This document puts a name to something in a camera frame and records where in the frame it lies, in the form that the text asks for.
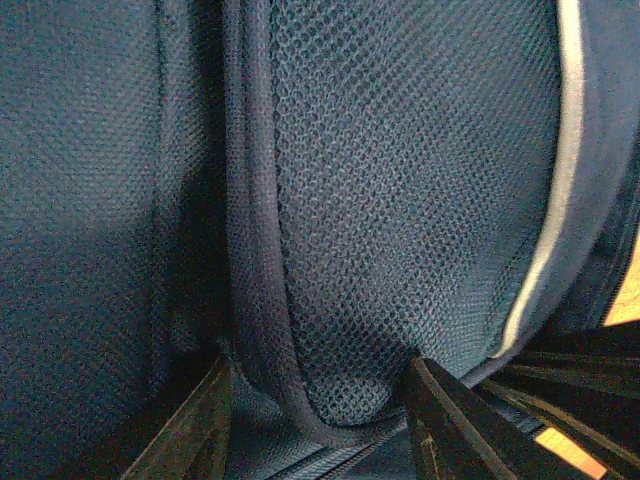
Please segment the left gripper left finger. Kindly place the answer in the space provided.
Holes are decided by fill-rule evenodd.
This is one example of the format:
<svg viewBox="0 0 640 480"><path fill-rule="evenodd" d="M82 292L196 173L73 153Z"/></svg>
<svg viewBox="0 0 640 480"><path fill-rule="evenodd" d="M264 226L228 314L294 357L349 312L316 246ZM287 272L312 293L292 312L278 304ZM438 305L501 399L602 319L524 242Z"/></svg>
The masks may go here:
<svg viewBox="0 0 640 480"><path fill-rule="evenodd" d="M229 362L216 360L123 479L221 479L232 416Z"/></svg>

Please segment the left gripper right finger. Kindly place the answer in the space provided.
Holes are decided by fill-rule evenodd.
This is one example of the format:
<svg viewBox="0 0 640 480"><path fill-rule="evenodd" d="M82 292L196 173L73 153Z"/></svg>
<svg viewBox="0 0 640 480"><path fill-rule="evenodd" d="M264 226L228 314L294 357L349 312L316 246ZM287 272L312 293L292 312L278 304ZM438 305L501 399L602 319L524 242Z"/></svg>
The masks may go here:
<svg viewBox="0 0 640 480"><path fill-rule="evenodd" d="M410 361L403 398L419 479L503 479L505 463L474 424L488 411L436 362Z"/></svg>

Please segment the navy blue student backpack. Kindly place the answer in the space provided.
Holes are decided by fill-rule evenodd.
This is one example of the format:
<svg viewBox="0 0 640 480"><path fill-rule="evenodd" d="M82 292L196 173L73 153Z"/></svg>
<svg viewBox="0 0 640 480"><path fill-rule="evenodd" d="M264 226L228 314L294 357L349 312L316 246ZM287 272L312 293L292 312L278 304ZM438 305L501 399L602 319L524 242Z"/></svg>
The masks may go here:
<svg viewBox="0 0 640 480"><path fill-rule="evenodd" d="M5 1L1 475L123 479L218 359L221 479L419 479L420 357L606 327L639 228L635 1Z"/></svg>

